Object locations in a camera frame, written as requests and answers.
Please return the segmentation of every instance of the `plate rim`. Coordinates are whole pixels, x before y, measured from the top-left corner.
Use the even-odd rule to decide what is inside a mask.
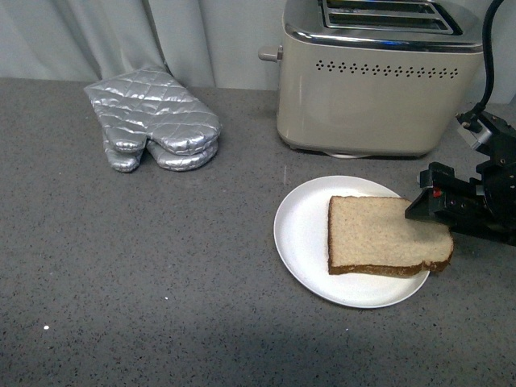
[[[362,182],[366,182],[367,184],[376,185],[376,186],[378,186],[378,188],[381,188],[382,190],[384,190],[386,194],[392,195],[392,196],[385,195],[386,197],[391,197],[391,198],[400,198],[401,197],[399,194],[397,194],[396,192],[392,191],[391,189],[385,187],[384,185],[376,183],[375,181],[370,181],[368,179],[364,179],[363,177],[354,177],[354,176],[348,176],[348,175],[330,175],[330,176],[324,176],[324,177],[316,177],[315,179],[311,179],[311,180],[301,183],[300,185],[298,185],[295,188],[293,188],[292,190],[290,190],[290,192],[287,195],[285,195],[285,197],[281,201],[280,205],[278,206],[276,214],[274,216],[274,225],[273,225],[274,243],[276,244],[276,250],[278,252],[278,255],[281,258],[281,261],[283,262],[283,265],[289,270],[290,274],[301,285],[303,285],[305,288],[307,288],[310,292],[312,292],[313,294],[315,294],[329,302],[333,302],[337,305],[347,306],[347,307],[351,307],[351,308],[358,308],[358,309],[379,309],[379,308],[392,306],[392,305],[395,305],[395,304],[405,301],[407,298],[412,297],[414,294],[416,294],[422,288],[422,286],[425,284],[428,277],[430,276],[430,271],[428,271],[428,270],[421,271],[420,273],[418,273],[412,277],[409,277],[409,278],[421,277],[421,279],[419,280],[419,283],[416,282],[417,285],[411,292],[409,292],[408,294],[404,295],[403,297],[401,297],[399,299],[396,299],[392,302],[387,302],[387,303],[378,303],[376,305],[361,305],[360,303],[346,302],[346,301],[340,301],[340,300],[337,300],[334,298],[329,298],[329,297],[326,297],[325,295],[319,293],[316,289],[313,289],[312,287],[310,287],[302,278],[300,278],[298,276],[298,274],[292,270],[291,262],[285,260],[285,258],[283,257],[283,254],[281,253],[281,249],[280,249],[279,242],[278,242],[278,238],[279,238],[279,236],[278,236],[278,234],[279,234],[278,219],[281,214],[282,207],[285,206],[285,203],[288,203],[288,200],[291,196],[293,196],[300,189],[304,188],[306,185],[315,184],[317,181],[321,181],[321,180],[342,179],[342,178],[344,178],[346,180],[349,179],[349,180],[354,180],[354,181],[362,181]],[[360,275],[360,276],[371,276],[371,274],[363,274],[363,273],[353,273],[353,274]]]

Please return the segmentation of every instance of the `silver toaster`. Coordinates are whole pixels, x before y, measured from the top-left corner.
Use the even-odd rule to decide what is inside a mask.
[[[277,129],[292,148],[421,156],[482,63],[481,21],[452,3],[287,0]]]

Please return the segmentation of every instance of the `speckled countertop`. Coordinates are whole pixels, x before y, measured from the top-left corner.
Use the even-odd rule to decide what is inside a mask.
[[[274,92],[193,89],[223,123],[218,155],[121,174],[84,85],[0,80],[0,385],[516,384],[515,248],[454,235],[413,297],[357,310],[303,287],[274,244],[282,199],[316,177],[414,200],[431,161],[473,176],[485,158],[452,125],[420,159],[336,160],[281,142]]]

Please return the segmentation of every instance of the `oven mitt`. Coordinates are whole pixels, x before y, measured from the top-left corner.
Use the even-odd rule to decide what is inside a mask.
[[[119,172],[132,172],[139,166],[144,151],[137,151],[135,153],[117,152],[113,149],[110,142],[104,135],[104,152],[111,168]],[[147,142],[147,150],[151,153],[156,163],[163,169],[169,171],[188,171],[202,167],[206,164],[218,150],[217,141],[212,143],[207,149],[195,155],[179,156],[165,151],[160,145],[152,140]]]
[[[85,92],[102,125],[108,161],[120,172],[138,167],[148,141],[157,144],[151,148],[158,164],[172,170],[198,168],[216,153],[218,117],[161,68],[112,77]],[[186,158],[171,162],[173,156]]]

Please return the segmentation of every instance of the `white bread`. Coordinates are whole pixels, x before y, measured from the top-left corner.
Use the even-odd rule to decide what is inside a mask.
[[[332,197],[329,273],[408,277],[444,270],[453,253],[449,228],[406,219],[409,205],[403,198]]]

